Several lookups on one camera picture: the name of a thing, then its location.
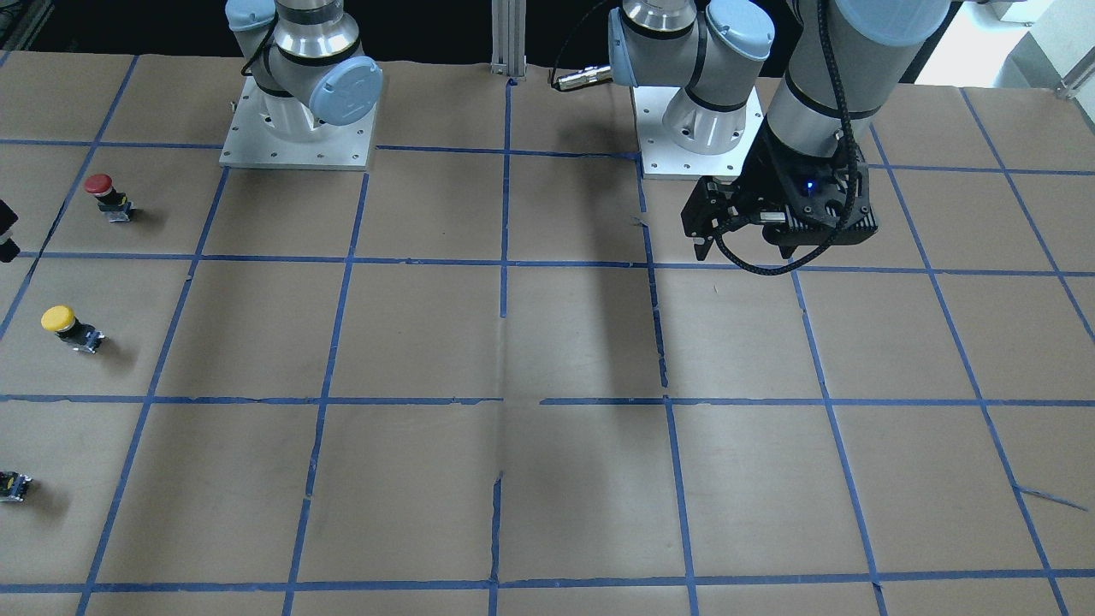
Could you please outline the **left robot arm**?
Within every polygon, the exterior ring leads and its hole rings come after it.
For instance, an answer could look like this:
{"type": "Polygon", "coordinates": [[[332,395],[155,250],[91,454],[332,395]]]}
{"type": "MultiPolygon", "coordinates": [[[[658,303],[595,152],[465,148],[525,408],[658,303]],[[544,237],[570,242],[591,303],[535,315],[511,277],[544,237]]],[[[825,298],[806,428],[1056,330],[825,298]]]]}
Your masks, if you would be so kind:
{"type": "MultiPolygon", "coordinates": [[[[744,166],[729,183],[701,175],[682,207],[698,261],[716,248],[752,274],[785,274],[879,230],[858,140],[948,4],[789,1],[789,12],[799,35],[744,166]]],[[[777,23],[754,1],[708,1],[703,10],[692,1],[623,1],[607,16],[614,81],[672,89],[661,127],[672,146],[700,156],[739,143],[777,39],[777,23]]]]}

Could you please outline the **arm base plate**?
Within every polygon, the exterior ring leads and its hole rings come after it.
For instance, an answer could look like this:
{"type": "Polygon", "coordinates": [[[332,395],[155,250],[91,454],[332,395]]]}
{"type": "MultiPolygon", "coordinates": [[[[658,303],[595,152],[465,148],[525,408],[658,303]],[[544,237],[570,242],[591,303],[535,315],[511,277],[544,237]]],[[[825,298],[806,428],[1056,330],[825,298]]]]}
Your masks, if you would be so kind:
{"type": "Polygon", "coordinates": [[[296,98],[274,97],[246,78],[219,163],[227,168],[367,171],[373,106],[359,121],[321,123],[296,98]]]}
{"type": "Polygon", "coordinates": [[[632,95],[646,178],[734,181],[742,173],[763,118],[754,88],[731,112],[702,108],[682,88],[633,88],[632,95]]]}

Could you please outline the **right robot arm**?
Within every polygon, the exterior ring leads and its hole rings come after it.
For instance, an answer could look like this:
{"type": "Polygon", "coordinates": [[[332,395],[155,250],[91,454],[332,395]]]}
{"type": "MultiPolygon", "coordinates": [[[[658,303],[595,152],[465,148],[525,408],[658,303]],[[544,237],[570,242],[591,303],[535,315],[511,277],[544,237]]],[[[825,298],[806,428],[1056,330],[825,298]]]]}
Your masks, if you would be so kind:
{"type": "Polygon", "coordinates": [[[16,54],[3,70],[3,261],[20,216],[58,248],[180,253],[226,181],[214,253],[333,256],[351,239],[381,68],[341,1],[230,1],[240,58],[16,54]]]}

